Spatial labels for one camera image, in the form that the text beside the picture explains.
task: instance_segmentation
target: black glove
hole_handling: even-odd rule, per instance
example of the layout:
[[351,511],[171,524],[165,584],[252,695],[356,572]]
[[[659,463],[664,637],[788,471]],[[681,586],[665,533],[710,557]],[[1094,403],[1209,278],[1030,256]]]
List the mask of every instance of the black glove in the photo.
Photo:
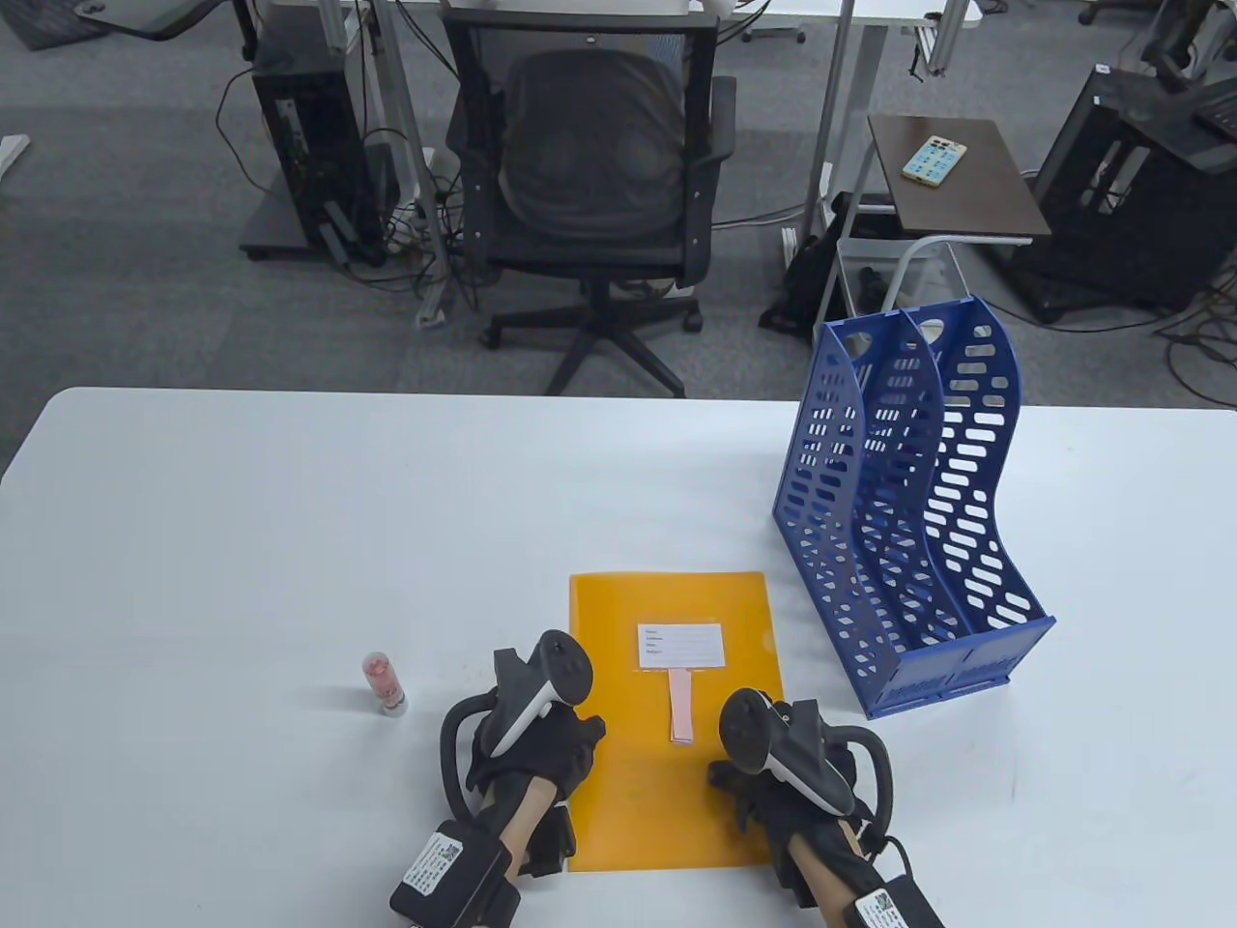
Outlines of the black glove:
[[503,775],[523,773],[552,782],[562,802],[589,776],[597,741],[605,735],[606,724],[600,716],[580,721],[570,707],[552,703],[546,716],[534,719],[520,740],[499,757],[484,756],[474,736],[473,766],[464,784],[484,794]]
[[[830,745],[825,750],[825,757],[854,788],[856,768],[850,749],[845,745]],[[842,822],[857,831],[862,818],[871,818],[862,802],[856,801],[857,815],[840,819],[768,771],[752,776],[743,773],[730,761],[714,761],[709,765],[709,784],[735,796],[741,830],[747,830],[748,822],[764,827],[778,882],[794,892],[802,907],[815,903],[789,854],[790,839],[797,834],[803,836],[820,862],[856,895],[866,896],[884,886],[876,867],[855,853],[842,833]]]

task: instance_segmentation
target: office chair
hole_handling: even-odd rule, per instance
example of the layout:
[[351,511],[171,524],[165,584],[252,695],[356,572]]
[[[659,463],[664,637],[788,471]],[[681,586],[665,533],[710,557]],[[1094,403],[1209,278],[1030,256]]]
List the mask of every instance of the office chair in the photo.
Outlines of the office chair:
[[694,298],[617,301],[610,285],[709,269],[721,162],[735,150],[734,78],[713,77],[717,19],[449,7],[460,92],[447,132],[464,191],[463,249],[475,275],[511,269],[576,280],[584,306],[495,314],[508,328],[575,329],[546,393],[563,392],[610,339],[675,397],[683,381],[635,333]]

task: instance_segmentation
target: small side table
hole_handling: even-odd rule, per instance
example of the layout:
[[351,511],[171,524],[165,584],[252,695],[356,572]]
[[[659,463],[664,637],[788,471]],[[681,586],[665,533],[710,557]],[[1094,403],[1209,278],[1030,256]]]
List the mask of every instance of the small side table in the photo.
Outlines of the small side table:
[[[894,307],[912,262],[924,262],[934,252],[941,265],[938,269],[940,286],[946,292],[940,294],[940,299],[930,302],[967,296],[961,271],[949,247],[951,243],[1029,245],[1034,239],[1051,234],[992,120],[873,114],[867,118],[867,124],[872,130],[872,141],[860,165],[858,184],[851,200],[855,208],[846,212],[837,254],[825,285],[824,306],[829,306],[837,277],[842,275],[847,312],[858,314],[858,299],[852,292],[855,286],[846,277],[847,261],[893,265],[881,303],[881,312],[888,312]],[[961,161],[935,188],[902,176],[905,163],[933,135],[966,146]],[[905,239],[851,239],[873,155],[881,160],[893,212]]]

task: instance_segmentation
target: gray carpet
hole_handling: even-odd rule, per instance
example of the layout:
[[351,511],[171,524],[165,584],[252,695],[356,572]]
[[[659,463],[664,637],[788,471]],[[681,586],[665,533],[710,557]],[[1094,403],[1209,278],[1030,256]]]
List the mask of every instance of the gray carpet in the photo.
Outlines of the gray carpet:
[[[876,105],[887,111],[997,120],[1023,168],[1037,167],[1095,61],[1115,62],[1144,22],[1116,12],[1090,28],[1077,5],[1012,0],[961,40],[948,77],[907,75],[912,45],[892,35]],[[722,72],[740,84],[738,150],[722,171],[717,218],[803,195],[831,31],[807,45],[734,42]],[[423,132],[442,144],[452,78],[407,48]],[[563,340],[521,339],[491,354],[484,320],[459,299],[445,328],[418,332],[412,299],[362,288],[319,265],[251,264],[238,231],[257,203],[212,119],[241,68],[224,5],[162,45],[109,36],[27,52],[0,26],[0,134],[30,150],[0,184],[0,470],[47,400],[74,385],[536,393]],[[275,158],[247,80],[225,127],[263,181]],[[808,351],[756,328],[778,280],[777,230],[719,233],[699,335],[651,333],[654,350],[698,397],[794,398]],[[972,290],[1016,306],[967,260]],[[486,312],[569,301],[570,286],[518,275],[482,292]],[[1081,324],[1136,316],[1096,312]],[[1027,395],[1038,403],[1190,406],[1145,330],[1068,335],[1013,323]],[[1237,398],[1237,384],[1189,359],[1201,386]],[[658,396],[615,353],[588,360],[570,393]]]

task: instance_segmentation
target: glue stick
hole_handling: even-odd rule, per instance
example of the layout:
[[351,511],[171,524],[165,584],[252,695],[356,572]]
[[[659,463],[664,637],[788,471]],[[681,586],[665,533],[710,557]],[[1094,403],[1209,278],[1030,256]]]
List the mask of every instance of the glue stick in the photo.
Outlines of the glue stick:
[[379,705],[382,707],[382,711],[387,715],[403,715],[403,710],[408,705],[403,695],[403,687],[400,685],[400,679],[395,676],[395,667],[391,666],[391,658],[381,651],[375,651],[361,661],[361,671],[365,673],[365,679],[369,681]]

